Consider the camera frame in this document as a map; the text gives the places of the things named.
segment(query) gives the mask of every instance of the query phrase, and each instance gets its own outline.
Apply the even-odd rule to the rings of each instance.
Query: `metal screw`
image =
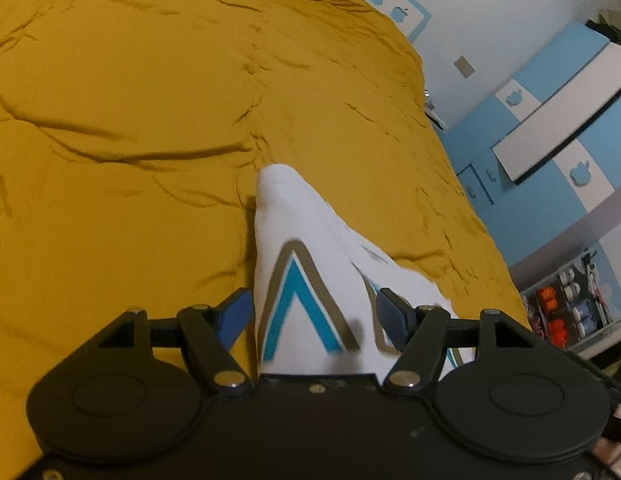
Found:
[[[389,377],[391,384],[399,386],[400,388],[413,388],[417,386],[421,380],[422,378],[419,374],[409,370],[398,370],[397,372],[393,372]]]
[[[324,394],[326,393],[326,386],[323,384],[311,384],[308,390],[312,394]]]
[[[42,473],[42,480],[64,480],[64,477],[56,469],[47,469]]]
[[[212,380],[218,386],[237,388],[246,382],[246,376],[242,372],[236,372],[235,370],[224,370],[223,372],[216,373]]]

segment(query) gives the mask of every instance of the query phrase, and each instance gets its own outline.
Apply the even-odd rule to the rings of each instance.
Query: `yellow bedsheet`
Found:
[[[270,162],[459,316],[526,322],[423,88],[363,0],[0,0],[0,480],[38,456],[29,388],[99,328],[250,286]]]

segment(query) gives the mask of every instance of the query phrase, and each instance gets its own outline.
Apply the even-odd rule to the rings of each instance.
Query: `blue cabinet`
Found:
[[[587,213],[552,160],[490,208],[478,211],[509,267],[558,237]]]
[[[621,97],[579,136],[579,141],[613,188],[618,189],[621,186]]]
[[[475,211],[482,211],[492,205],[489,194],[481,185],[481,182],[472,167],[469,166],[466,168],[457,176],[457,178],[460,179],[464,192],[473,205],[473,208],[475,208]]]
[[[546,102],[607,44],[608,38],[581,23],[571,23],[513,76],[538,101]]]
[[[532,99],[536,98],[543,104],[608,43],[608,38],[585,25],[572,23],[513,79],[532,94]],[[516,117],[515,109],[500,99],[499,95],[501,92],[498,91],[489,96],[441,137],[455,173],[465,170],[473,160],[486,153],[525,120]]]
[[[473,160],[472,167],[494,203],[501,200],[504,193],[515,186],[493,150],[488,150]]]

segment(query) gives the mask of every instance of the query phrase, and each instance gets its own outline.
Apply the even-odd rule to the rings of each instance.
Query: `bottle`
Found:
[[[566,295],[566,299],[569,303],[577,301],[580,291],[581,288],[578,283],[571,283],[570,285],[564,287],[564,294]]]
[[[575,280],[575,271],[573,269],[563,270],[558,274],[561,286],[567,286]]]
[[[586,336],[591,335],[595,330],[597,330],[597,325],[592,319],[590,319],[590,317],[577,323],[576,327],[581,339],[584,339]]]
[[[591,306],[592,302],[590,300],[584,300],[574,306],[572,312],[575,321],[580,322],[591,317]]]

